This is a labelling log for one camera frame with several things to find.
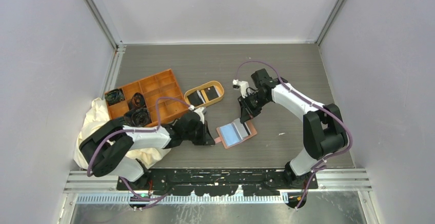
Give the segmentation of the oval wooden card tray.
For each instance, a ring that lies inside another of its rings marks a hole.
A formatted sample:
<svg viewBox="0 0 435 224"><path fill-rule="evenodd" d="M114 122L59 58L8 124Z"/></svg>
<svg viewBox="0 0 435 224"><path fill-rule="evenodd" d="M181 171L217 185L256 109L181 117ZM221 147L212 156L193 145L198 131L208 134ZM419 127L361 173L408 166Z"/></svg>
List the oval wooden card tray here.
<svg viewBox="0 0 435 224"><path fill-rule="evenodd" d="M216 80L204 83L185 92L185 101L195 108L211 106L224 97L222 84Z"/></svg>

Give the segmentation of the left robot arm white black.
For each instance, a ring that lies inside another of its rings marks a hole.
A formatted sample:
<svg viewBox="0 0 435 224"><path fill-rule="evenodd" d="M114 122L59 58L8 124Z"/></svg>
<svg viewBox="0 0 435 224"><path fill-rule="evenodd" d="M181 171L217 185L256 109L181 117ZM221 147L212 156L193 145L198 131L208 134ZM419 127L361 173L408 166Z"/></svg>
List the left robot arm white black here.
<svg viewBox="0 0 435 224"><path fill-rule="evenodd" d="M79 151L88 163L88 176L116 175L142 190L150 182L148 166L127 157L127 153L147 148L171 149L184 141L195 146L215 145L202 108L152 128L130 127L110 120L88 136L80 144Z"/></svg>

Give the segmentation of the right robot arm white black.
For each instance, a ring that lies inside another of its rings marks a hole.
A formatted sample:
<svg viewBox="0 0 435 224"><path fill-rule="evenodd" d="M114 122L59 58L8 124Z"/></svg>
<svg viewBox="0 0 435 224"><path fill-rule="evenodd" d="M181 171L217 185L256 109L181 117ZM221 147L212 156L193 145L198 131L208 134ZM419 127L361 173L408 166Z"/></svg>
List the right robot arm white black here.
<svg viewBox="0 0 435 224"><path fill-rule="evenodd" d="M251 79L254 87L246 81L232 81L233 88L241 93L238 98L241 122L257 117L268 103L281 105L302 122L303 149L285 165L284 170L286 185L296 189L322 159L348 145L340 109L335 104L314 101L282 77L272 78L266 69L255 71Z"/></svg>

